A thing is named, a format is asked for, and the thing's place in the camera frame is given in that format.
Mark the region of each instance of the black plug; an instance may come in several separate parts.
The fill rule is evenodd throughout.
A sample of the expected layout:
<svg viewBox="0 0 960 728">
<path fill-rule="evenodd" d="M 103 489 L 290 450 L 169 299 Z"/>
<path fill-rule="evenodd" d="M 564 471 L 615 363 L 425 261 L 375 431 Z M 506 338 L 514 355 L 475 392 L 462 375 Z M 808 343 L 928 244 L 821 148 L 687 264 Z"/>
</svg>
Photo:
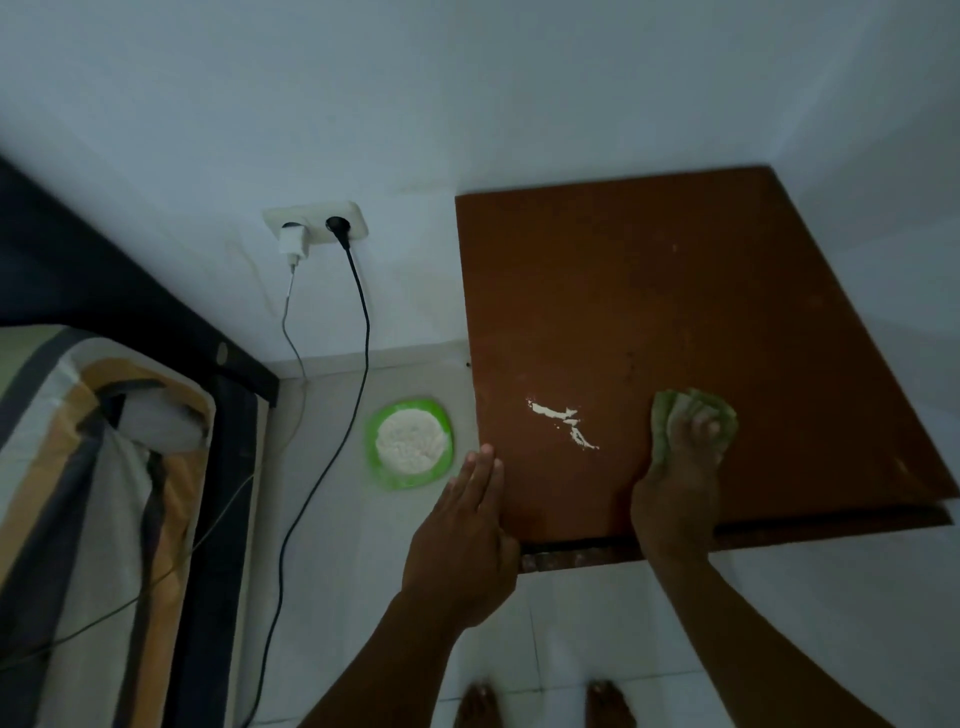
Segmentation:
<svg viewBox="0 0 960 728">
<path fill-rule="evenodd" d="M 326 228 L 333 233 L 333 236 L 337 238 L 340 245 L 343 246 L 343 249 L 349 253 L 350 240 L 347 237 L 347 233 L 350 232 L 350 221 L 346 217 L 334 215 L 333 217 L 326 218 Z"/>
</svg>

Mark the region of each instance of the hand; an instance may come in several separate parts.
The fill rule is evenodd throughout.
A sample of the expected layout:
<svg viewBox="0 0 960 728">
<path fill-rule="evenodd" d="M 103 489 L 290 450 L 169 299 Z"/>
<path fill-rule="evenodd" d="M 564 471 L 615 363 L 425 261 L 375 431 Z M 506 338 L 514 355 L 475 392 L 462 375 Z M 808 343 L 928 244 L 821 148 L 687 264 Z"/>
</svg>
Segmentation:
<svg viewBox="0 0 960 728">
<path fill-rule="evenodd" d="M 634 486 L 630 516 L 654 569 L 705 563 L 719 513 L 715 438 L 720 425 L 707 413 L 677 418 L 670 454 Z"/>
<path fill-rule="evenodd" d="M 493 446 L 469 452 L 410 544 L 401 591 L 438 609 L 457 634 L 489 617 L 516 585 L 520 545 L 500 528 L 502 498 Z"/>
</svg>

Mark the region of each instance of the wall socket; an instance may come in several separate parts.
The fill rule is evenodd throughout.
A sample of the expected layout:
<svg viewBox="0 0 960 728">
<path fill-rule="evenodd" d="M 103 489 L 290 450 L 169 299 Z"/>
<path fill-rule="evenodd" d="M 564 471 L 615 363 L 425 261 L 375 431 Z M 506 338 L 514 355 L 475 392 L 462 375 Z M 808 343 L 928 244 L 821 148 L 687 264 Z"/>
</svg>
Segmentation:
<svg viewBox="0 0 960 728">
<path fill-rule="evenodd" d="M 271 207 L 262 212 L 263 222 L 270 228 L 276 239 L 280 238 L 280 229 L 285 223 L 300 223 L 307 228 L 307 243 L 335 243 L 337 238 L 326 228 L 328 217 L 343 217 L 350 223 L 350 240 L 362 240 L 369 234 L 367 221 L 356 203 L 316 203 L 295 207 Z"/>
</svg>

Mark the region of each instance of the foot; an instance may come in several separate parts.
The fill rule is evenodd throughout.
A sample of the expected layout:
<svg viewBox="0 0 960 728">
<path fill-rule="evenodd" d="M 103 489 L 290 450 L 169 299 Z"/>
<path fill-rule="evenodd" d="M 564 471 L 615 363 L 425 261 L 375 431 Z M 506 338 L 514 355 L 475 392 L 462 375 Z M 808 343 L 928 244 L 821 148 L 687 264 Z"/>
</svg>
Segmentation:
<svg viewBox="0 0 960 728">
<path fill-rule="evenodd" d="M 636 728 L 623 693 L 609 680 L 592 682 L 587 687 L 587 728 Z"/>
<path fill-rule="evenodd" d="M 503 728 L 493 688 L 484 683 L 471 685 L 460 701 L 453 728 Z"/>
</svg>

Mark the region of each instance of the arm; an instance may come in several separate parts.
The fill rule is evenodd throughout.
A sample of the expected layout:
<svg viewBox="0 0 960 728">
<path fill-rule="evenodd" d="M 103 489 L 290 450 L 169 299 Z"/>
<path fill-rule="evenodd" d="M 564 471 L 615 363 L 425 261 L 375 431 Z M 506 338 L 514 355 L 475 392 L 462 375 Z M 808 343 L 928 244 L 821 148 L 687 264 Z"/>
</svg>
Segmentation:
<svg viewBox="0 0 960 728">
<path fill-rule="evenodd" d="M 680 421 L 666 466 L 634 489 L 637 537 L 738 728 L 888 727 L 764 619 L 710 565 L 716 423 Z"/>
<path fill-rule="evenodd" d="M 399 594 L 300 728 L 430 724 L 453 645 L 516 585 L 520 549 L 500 530 L 502 495 L 493 448 L 469 453 L 414 534 Z"/>
</svg>

